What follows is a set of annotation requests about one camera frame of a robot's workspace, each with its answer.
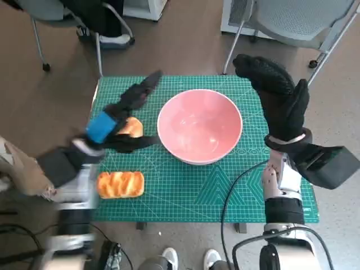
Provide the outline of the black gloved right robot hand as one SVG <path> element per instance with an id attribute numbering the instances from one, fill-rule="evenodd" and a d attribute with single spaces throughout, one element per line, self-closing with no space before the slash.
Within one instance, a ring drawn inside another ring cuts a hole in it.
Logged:
<path id="1" fill-rule="evenodd" d="M 269 135 L 282 141 L 302 135 L 309 103 L 307 80 L 294 83 L 283 66 L 261 56 L 239 54 L 233 65 L 236 75 L 250 80 L 257 92 Z"/>

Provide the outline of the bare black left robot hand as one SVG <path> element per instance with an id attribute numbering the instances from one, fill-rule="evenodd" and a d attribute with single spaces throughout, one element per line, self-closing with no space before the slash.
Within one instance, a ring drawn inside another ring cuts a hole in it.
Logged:
<path id="1" fill-rule="evenodd" d="M 112 149 L 127 154 L 160 143 L 158 136 L 133 138 L 118 131 L 126 126 L 132 111 L 139 110 L 146 103 L 162 76 L 162 71 L 155 71 L 142 82 L 130 86 L 120 95 L 119 101 L 104 107 L 86 127 L 87 142 L 95 149 Z"/>

